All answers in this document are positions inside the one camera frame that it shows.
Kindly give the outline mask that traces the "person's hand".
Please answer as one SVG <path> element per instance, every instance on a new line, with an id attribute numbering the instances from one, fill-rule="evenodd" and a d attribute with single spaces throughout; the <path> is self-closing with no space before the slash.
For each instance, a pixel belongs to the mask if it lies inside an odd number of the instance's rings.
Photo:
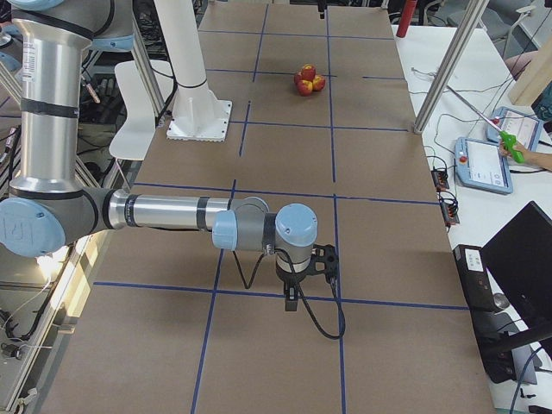
<path id="1" fill-rule="evenodd" d="M 512 150 L 509 150 L 505 146 L 505 144 L 503 142 L 501 142 L 500 143 L 500 152 L 501 152 L 502 155 L 508 156 L 510 158 L 514 158 L 515 154 L 521 154 L 524 158 L 524 163 L 526 163 L 526 164 L 533 164 L 534 163 L 534 154 L 518 142 L 512 147 Z"/>

